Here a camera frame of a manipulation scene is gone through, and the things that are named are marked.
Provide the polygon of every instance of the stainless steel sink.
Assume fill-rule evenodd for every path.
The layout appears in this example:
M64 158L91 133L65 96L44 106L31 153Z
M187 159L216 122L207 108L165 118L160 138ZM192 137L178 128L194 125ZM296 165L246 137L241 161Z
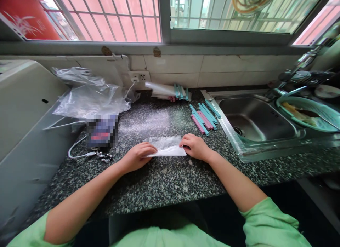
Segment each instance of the stainless steel sink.
M245 163L340 146L339 133L323 133L289 120L264 97L268 90L201 91L220 113L218 119Z
M296 137L296 128L268 103L254 97L217 101L237 134L254 142Z

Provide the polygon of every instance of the floor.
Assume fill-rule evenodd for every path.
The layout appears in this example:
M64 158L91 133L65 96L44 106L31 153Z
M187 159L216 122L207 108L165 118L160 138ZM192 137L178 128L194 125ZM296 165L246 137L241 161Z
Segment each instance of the floor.
M313 247L337 246L340 235L297 182L262 188L279 208L300 222L299 230ZM232 247L245 246L243 217L228 195L197 201L210 235ZM108 246L108 220L88 223L76 237L75 246Z

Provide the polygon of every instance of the person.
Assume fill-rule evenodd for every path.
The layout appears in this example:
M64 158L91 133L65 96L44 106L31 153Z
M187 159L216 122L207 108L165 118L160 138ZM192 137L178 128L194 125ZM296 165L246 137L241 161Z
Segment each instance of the person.
M184 135L180 147L193 158L208 163L245 218L243 226L247 246L311 246L298 231L299 223L284 214L248 177L211 150L204 140ZM132 147L117 163L86 183L30 227L17 235L8 246L67 246L120 177L143 167L156 153L144 142ZM141 228L123 236L115 247L133 246L227 246L189 223L177 229Z

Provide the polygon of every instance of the green shirt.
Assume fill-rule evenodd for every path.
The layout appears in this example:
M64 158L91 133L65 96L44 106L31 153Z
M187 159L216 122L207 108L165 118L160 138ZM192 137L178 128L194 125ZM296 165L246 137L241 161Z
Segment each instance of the green shirt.
M17 235L8 246L57 246L45 242L46 220L48 212L30 227ZM266 198L252 209L241 215L245 218L243 231L247 246L311 246L298 231L299 222L292 216L284 214L272 201ZM194 224L181 229L168 230L157 227L139 229L127 234L112 247L179 247L179 246L215 246L225 245Z

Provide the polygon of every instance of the plastic basket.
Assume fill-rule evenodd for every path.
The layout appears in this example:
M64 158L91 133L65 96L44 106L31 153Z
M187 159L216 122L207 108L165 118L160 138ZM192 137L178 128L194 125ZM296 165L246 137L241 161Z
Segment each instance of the plastic basket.
M291 120L297 122L300 125L322 131L322 132L338 132L339 130L335 127L333 127L328 122L324 121L321 118L314 118L316 121L317 126L314 127L312 125L309 125L307 123L302 122L301 120L294 117L292 113L290 113L287 109L285 109L281 104L283 102L287 102L291 105L294 105L295 107L299 109L304 109L308 111L313 111L317 113L318 115L324 117L334 125L340 127L340 113L333 110L329 106L323 105L321 103L315 102L313 100L307 99L307 98L301 98L301 97L281 97L278 100L276 100L276 106L278 108L281 108L283 111L285 111L291 118Z

